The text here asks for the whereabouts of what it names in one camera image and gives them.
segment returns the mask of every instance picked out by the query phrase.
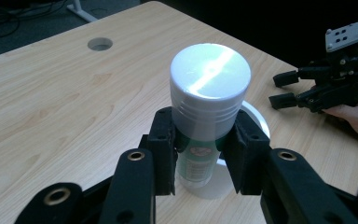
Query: robotic hand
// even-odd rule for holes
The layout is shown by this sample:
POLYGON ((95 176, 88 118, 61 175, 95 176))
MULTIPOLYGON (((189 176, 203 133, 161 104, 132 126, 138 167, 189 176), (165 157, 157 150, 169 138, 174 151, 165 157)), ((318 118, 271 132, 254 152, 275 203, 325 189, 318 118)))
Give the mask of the robotic hand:
POLYGON ((299 95, 270 96, 273 108, 298 106, 322 113, 336 105, 358 104, 358 22, 327 30, 325 39, 325 59, 273 78, 276 87, 297 83, 299 78, 314 79, 315 86, 299 95))
MULTIPOLYGON (((156 196, 175 194, 175 136, 171 108, 160 109, 139 147, 120 156, 114 175, 84 191, 76 183, 48 186, 15 224, 156 223, 156 196)), ((246 112, 240 110, 220 149, 236 192, 260 195, 268 224, 358 223, 358 193, 325 183, 299 153, 272 149, 246 112)))

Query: floor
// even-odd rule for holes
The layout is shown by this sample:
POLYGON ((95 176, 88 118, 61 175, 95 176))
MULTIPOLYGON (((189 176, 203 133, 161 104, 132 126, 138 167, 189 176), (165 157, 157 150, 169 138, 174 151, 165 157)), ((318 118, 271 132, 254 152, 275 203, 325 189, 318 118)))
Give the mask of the floor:
POLYGON ((89 22, 68 6, 98 20, 138 5, 140 0, 55 0, 27 8, 0 8, 0 54, 89 22))

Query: cable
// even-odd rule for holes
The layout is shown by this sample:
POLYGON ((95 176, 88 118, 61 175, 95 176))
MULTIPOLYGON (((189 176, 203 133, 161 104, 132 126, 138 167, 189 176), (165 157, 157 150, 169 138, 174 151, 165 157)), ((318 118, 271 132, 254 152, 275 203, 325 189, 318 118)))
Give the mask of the cable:
POLYGON ((45 17, 47 15, 50 15, 52 13, 55 13, 55 12, 61 10, 67 1, 68 0, 62 0, 61 5, 54 10, 53 10, 53 8, 58 3, 58 1, 51 2, 48 5, 44 5, 41 7, 34 7, 34 8, 29 8, 29 9, 23 8, 23 9, 20 9, 20 11, 18 11, 18 12, 8 11, 7 9, 0 7, 0 25, 10 23, 10 22, 15 22, 15 27, 11 31, 9 31, 5 34, 1 34, 0 38, 8 36, 8 35, 12 35, 13 33, 15 33, 20 28, 21 21, 38 19, 38 18, 45 17), (37 10, 44 9, 44 8, 46 8, 46 10, 36 13, 34 15, 25 15, 27 13, 35 12, 37 10))

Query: wooden table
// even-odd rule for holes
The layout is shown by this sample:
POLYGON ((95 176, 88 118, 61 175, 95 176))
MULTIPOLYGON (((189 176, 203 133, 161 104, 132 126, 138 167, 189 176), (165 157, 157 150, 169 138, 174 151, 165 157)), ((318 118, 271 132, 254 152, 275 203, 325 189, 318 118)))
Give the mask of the wooden table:
MULTIPOLYGON (((174 55, 206 42, 235 49, 251 65, 245 98, 265 117, 271 146, 301 153, 323 180, 355 194, 358 136, 326 115, 270 106, 270 95, 312 83, 276 88, 272 77, 293 66, 149 2, 0 55, 0 223, 13 223, 49 185, 88 189, 112 175, 121 153, 149 132, 155 112, 171 105, 174 55), (89 49, 97 37, 113 46, 89 49)), ((259 200, 235 192, 202 200, 176 181, 175 196, 157 197, 157 223, 263 223, 259 200)))

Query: cylinder lid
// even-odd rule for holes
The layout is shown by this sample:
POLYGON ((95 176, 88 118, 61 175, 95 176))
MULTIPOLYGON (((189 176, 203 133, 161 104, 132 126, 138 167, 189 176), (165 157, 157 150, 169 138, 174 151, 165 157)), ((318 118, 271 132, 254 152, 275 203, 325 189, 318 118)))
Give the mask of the cylinder lid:
POLYGON ((250 80, 249 64, 231 48, 206 43, 182 49, 171 64, 176 127, 199 139, 228 132, 250 80))

